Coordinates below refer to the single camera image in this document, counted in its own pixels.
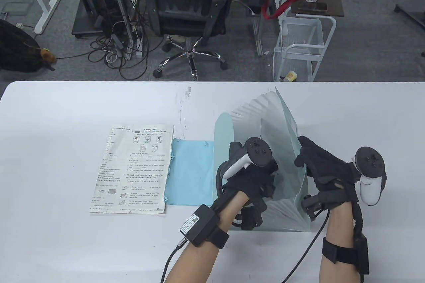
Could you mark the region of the person's left hand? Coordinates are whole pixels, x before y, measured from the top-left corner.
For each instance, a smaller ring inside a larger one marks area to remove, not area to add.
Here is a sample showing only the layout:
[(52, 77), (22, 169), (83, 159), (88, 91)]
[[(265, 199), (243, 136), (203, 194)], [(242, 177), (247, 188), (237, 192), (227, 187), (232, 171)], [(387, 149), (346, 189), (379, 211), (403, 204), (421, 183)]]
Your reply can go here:
[(219, 184), (217, 193), (225, 193), (231, 189), (244, 192), (249, 198), (247, 204), (253, 204), (262, 213), (267, 209), (264, 198), (272, 198), (275, 191), (274, 173), (277, 170), (278, 165), (274, 159), (264, 167), (250, 164), (229, 178), (224, 185)]

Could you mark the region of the person's right hand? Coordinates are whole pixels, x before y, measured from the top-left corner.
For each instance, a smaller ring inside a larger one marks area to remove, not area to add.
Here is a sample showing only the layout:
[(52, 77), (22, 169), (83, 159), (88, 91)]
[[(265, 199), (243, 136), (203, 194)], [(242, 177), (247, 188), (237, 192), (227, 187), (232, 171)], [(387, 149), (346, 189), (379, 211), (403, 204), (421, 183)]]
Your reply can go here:
[(307, 175), (314, 179), (319, 192), (324, 192), (331, 199), (328, 209), (344, 202), (357, 203), (355, 183), (360, 180), (361, 174), (355, 165), (340, 160), (305, 136), (299, 136), (298, 140), (301, 149), (294, 165), (306, 166)]

